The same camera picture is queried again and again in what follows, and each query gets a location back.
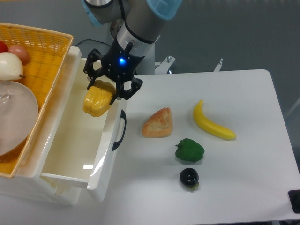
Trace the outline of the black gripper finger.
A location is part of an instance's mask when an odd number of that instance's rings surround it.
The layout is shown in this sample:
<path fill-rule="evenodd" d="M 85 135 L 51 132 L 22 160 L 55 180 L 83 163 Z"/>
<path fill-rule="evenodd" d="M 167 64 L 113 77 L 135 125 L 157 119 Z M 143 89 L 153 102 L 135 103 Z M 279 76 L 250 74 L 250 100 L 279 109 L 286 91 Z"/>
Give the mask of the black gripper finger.
<path fill-rule="evenodd" d="M 97 61 L 101 62 L 102 67 L 95 70 L 94 63 Z M 83 71 L 87 74 L 87 78 L 89 80 L 87 89 L 89 89 L 92 85 L 94 85 L 97 78 L 105 75 L 105 56 L 102 55 L 99 50 L 93 49 L 88 54 Z"/>
<path fill-rule="evenodd" d="M 112 96 L 110 101 L 110 105 L 114 103 L 115 100 L 121 100 L 122 98 L 125 100 L 129 100 L 142 86 L 143 81 L 141 79 L 132 77 L 131 81 L 131 88 L 128 90 L 124 89 L 125 82 L 122 81 L 120 76 L 116 78 L 116 93 Z"/>

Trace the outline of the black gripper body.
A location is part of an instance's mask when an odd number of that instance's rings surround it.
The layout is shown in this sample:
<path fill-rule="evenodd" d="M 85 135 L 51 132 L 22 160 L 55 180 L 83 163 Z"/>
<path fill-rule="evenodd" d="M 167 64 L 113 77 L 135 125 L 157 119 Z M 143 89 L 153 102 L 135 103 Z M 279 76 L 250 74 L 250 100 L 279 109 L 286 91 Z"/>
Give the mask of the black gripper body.
<path fill-rule="evenodd" d="M 144 58 L 144 56 L 132 55 L 133 47 L 133 41 L 126 44 L 125 49 L 123 49 L 119 42 L 114 40 L 107 54 L 101 58 L 101 75 L 114 82 L 118 82 L 117 79 L 119 82 L 131 81 Z"/>

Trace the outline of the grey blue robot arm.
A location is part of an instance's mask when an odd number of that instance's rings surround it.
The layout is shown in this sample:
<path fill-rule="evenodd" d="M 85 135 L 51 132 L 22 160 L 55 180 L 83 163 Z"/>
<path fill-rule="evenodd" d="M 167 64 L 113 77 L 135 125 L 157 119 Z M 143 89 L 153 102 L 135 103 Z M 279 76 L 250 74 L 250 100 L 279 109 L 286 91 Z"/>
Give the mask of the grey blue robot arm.
<path fill-rule="evenodd" d="M 159 39 L 168 21 L 174 18 L 180 0 L 83 0 L 87 16 L 95 26 L 122 19 L 120 30 L 107 54 L 93 49 L 86 60 L 84 73 L 90 88 L 97 78 L 106 76 L 116 84 L 111 99 L 130 99 L 142 86 L 136 70 Z"/>

